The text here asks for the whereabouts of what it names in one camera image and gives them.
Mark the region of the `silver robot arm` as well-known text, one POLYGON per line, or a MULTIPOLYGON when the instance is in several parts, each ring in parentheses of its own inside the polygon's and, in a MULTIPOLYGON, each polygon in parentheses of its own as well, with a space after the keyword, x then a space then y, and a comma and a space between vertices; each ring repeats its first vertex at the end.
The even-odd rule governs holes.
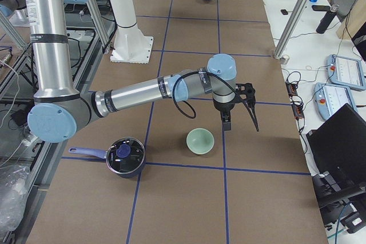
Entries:
POLYGON ((73 85, 64 4, 70 0, 25 0, 30 41, 38 74, 31 132, 43 141, 63 142, 110 113, 159 99, 187 101, 211 94, 221 114, 235 103, 236 63, 227 54, 211 57, 205 68, 159 77, 125 88, 81 94, 73 85))

